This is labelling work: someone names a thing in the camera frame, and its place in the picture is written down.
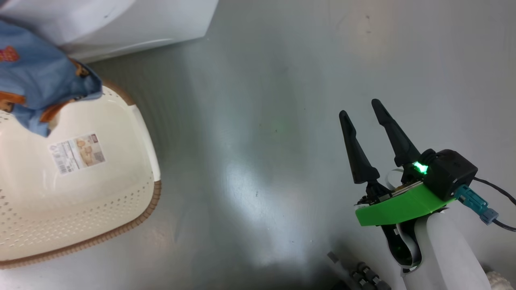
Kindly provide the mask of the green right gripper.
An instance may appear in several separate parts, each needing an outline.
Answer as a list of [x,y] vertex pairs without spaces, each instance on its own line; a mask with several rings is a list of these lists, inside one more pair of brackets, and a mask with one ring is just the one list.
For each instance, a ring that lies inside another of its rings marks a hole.
[[356,129],[346,111],[339,112],[339,121],[350,170],[354,184],[367,183],[369,193],[356,204],[355,215],[361,226],[383,226],[407,222],[433,213],[448,205],[453,200],[453,194],[440,197],[423,183],[428,177],[430,167],[417,162],[420,152],[401,129],[399,124],[389,114],[379,99],[372,100],[375,116],[384,127],[394,151],[394,162],[397,167],[406,164],[415,170],[417,179],[395,190],[378,183],[380,174],[373,167],[361,148]]

